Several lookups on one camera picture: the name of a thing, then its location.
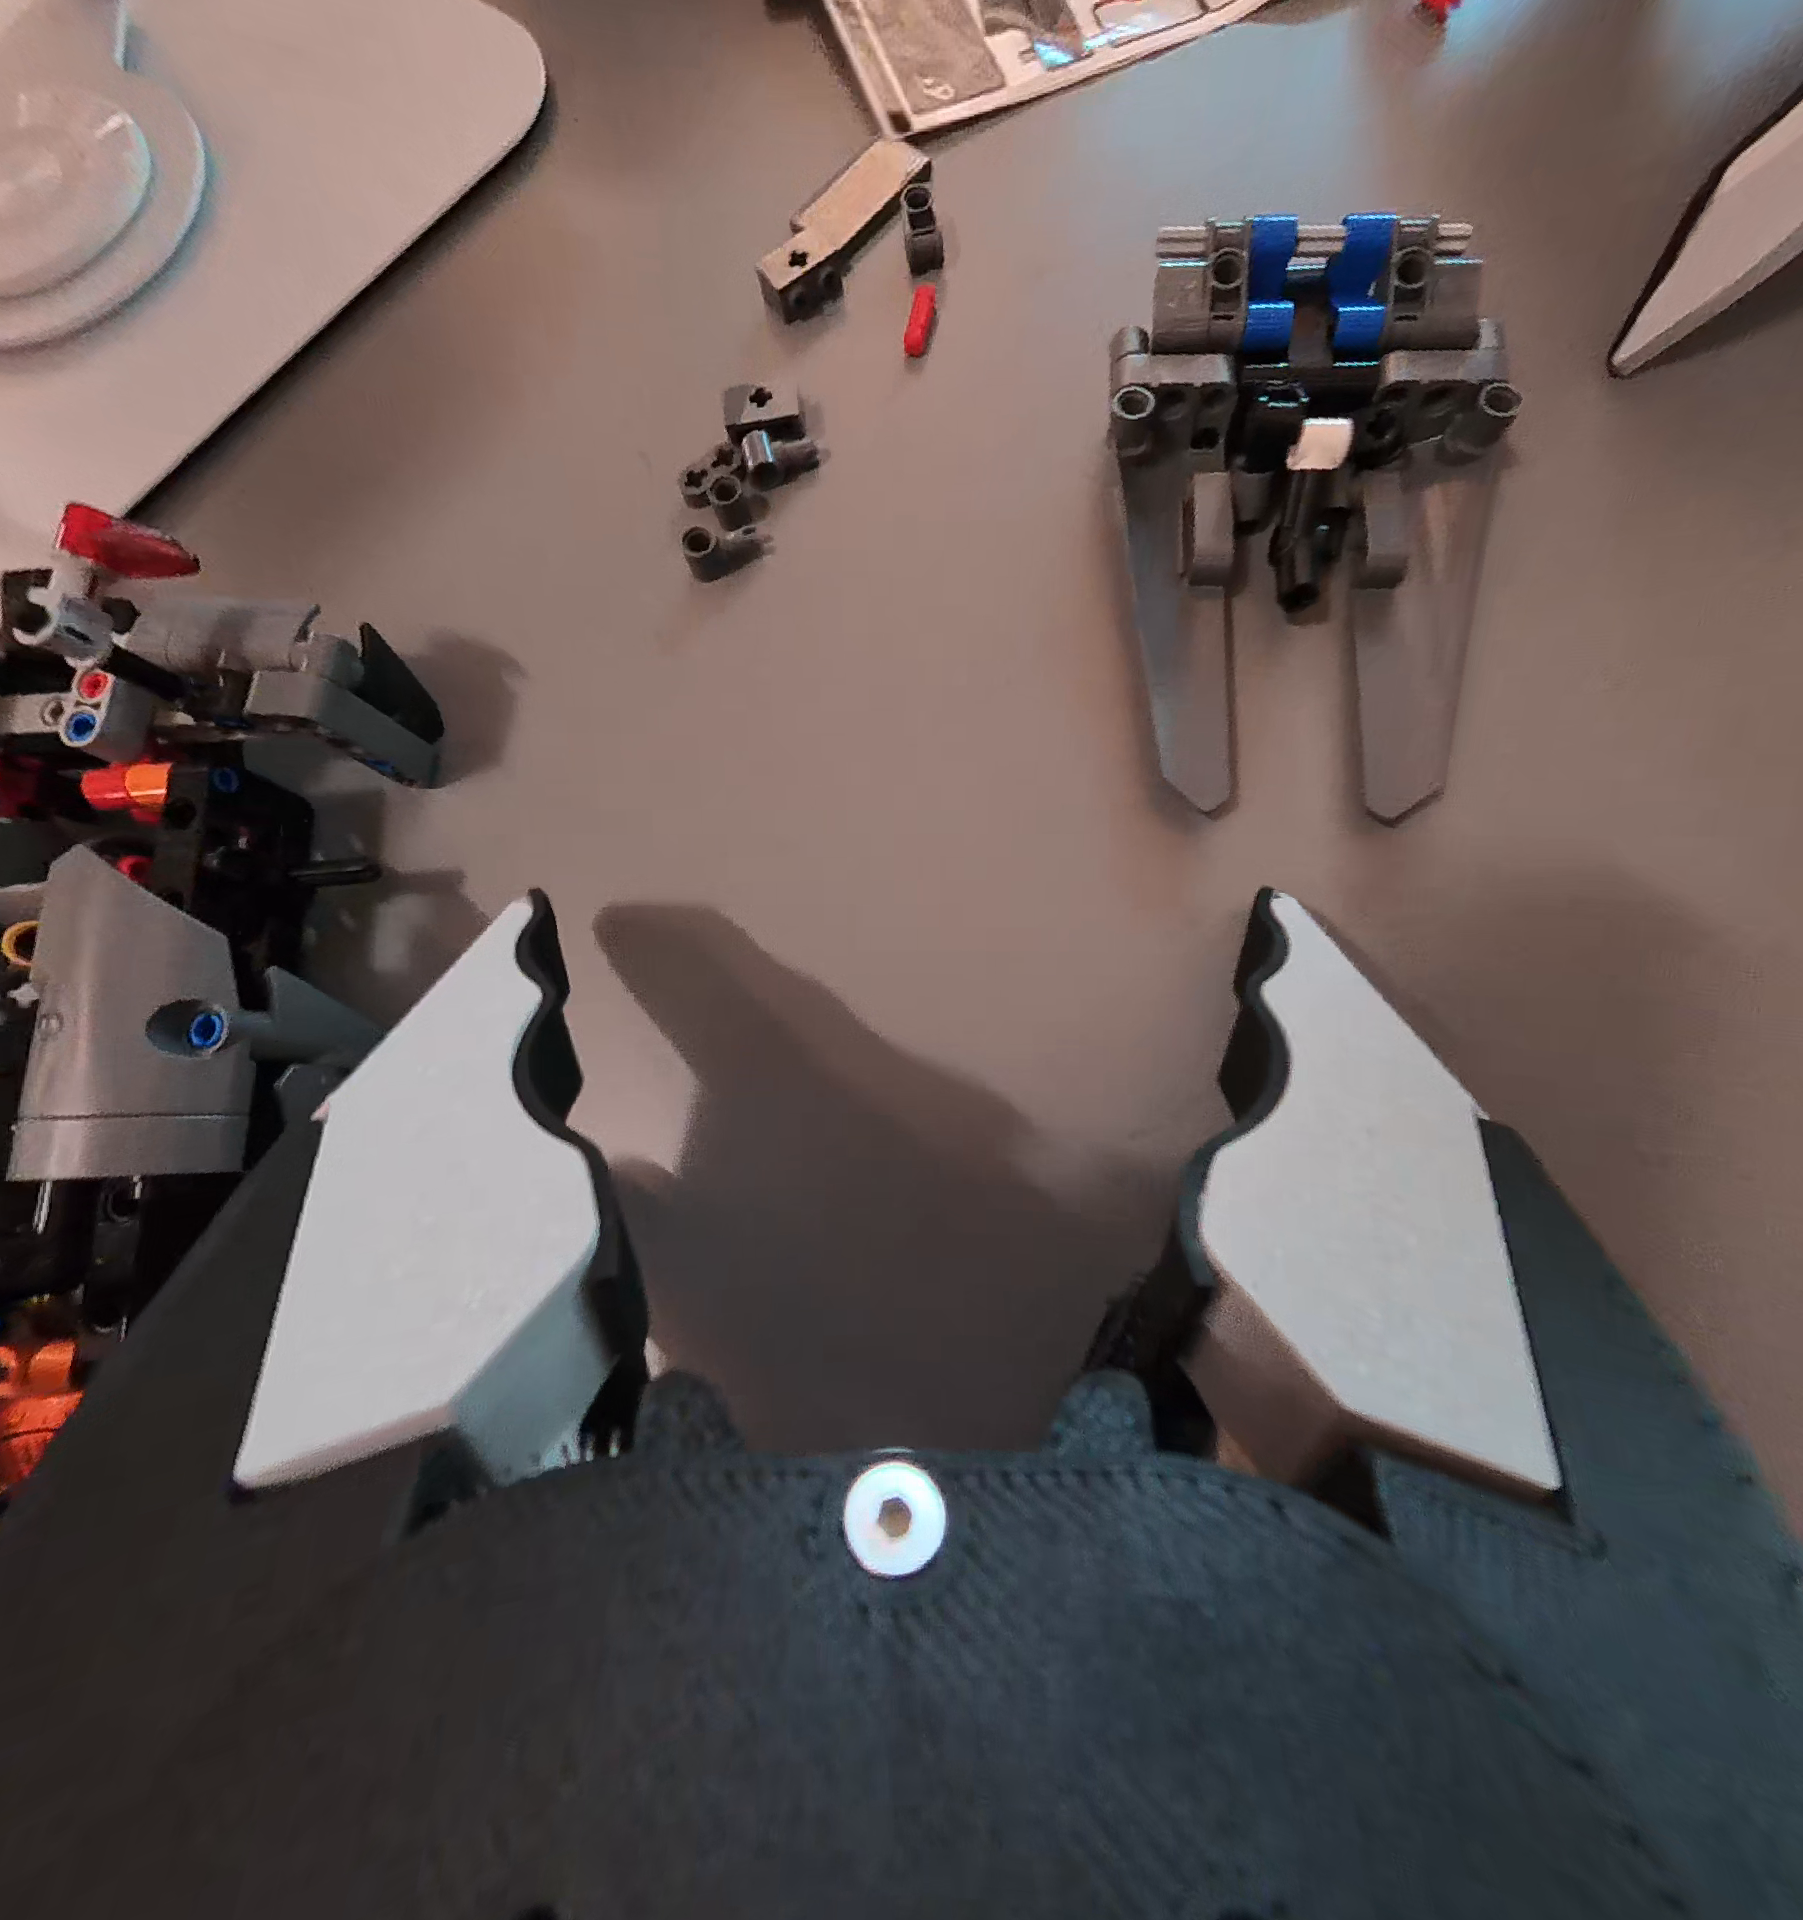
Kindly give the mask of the grey blue lego subassembly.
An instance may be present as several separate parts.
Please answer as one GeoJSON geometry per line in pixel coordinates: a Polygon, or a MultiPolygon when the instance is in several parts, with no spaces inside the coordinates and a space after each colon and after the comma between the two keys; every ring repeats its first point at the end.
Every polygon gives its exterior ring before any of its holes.
{"type": "Polygon", "coordinates": [[[1235,614],[1346,612],[1363,806],[1446,789],[1523,397],[1474,224],[1291,214],[1168,224],[1151,319],[1107,348],[1105,435],[1158,770],[1237,801],[1235,614]]]}

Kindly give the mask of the printed paper sheet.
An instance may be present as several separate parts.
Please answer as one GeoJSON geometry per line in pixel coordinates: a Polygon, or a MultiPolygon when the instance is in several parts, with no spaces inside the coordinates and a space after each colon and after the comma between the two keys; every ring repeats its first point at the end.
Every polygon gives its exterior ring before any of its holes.
{"type": "Polygon", "coordinates": [[[919,137],[1026,107],[1190,46],[1263,2],[823,2],[886,136],[919,137]]]}

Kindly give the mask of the dark grey lego beam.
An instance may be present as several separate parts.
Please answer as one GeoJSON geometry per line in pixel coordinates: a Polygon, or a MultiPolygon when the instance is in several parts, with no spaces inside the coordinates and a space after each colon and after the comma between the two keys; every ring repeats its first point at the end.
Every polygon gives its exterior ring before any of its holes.
{"type": "Polygon", "coordinates": [[[925,150],[896,137],[874,139],[792,216],[787,237],[758,259],[767,309],[793,325],[839,301],[852,257],[898,212],[907,192],[932,177],[925,150]]]}

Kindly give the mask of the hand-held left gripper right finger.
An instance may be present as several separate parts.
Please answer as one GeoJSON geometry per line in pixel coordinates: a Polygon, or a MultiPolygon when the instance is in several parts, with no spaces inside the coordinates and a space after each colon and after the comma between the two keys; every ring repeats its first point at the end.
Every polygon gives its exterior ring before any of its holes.
{"type": "Polygon", "coordinates": [[[1228,1121],[1124,1295],[1155,1446],[1300,1490],[1383,1455],[1562,1520],[1484,1107],[1292,893],[1235,992],[1228,1121]]]}

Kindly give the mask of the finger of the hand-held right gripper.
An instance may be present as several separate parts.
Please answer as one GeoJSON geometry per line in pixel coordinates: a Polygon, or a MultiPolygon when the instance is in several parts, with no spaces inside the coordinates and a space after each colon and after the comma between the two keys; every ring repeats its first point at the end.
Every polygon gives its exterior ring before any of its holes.
{"type": "Polygon", "coordinates": [[[1606,353],[1647,370],[1803,253],[1803,83],[1706,178],[1606,353]]]}

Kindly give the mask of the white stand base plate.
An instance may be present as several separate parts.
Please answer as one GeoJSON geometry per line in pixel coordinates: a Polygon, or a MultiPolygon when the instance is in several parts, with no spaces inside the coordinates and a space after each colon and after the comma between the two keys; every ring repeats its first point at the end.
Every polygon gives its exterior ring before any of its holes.
{"type": "Polygon", "coordinates": [[[0,4],[0,574],[137,507],[547,89],[495,4],[0,4]]]}

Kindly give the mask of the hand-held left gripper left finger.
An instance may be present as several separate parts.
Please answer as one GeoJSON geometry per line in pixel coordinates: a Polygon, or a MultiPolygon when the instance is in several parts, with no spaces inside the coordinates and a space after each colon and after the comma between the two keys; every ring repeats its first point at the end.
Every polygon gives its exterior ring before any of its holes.
{"type": "Polygon", "coordinates": [[[628,1457],[649,1290],[582,1069],[554,900],[514,900],[320,1105],[233,1489],[409,1446],[476,1485],[628,1457]]]}

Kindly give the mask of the large black orange lego model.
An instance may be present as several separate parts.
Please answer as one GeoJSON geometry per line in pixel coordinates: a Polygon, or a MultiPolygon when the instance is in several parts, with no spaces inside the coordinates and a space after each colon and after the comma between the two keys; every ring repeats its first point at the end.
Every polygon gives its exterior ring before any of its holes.
{"type": "Polygon", "coordinates": [[[247,746],[441,771],[438,705],[370,623],[147,597],[197,572],[73,502],[50,563],[0,580],[0,1521],[277,1139],[290,1069],[378,1039],[302,957],[318,893],[381,867],[320,859],[247,746]]]}

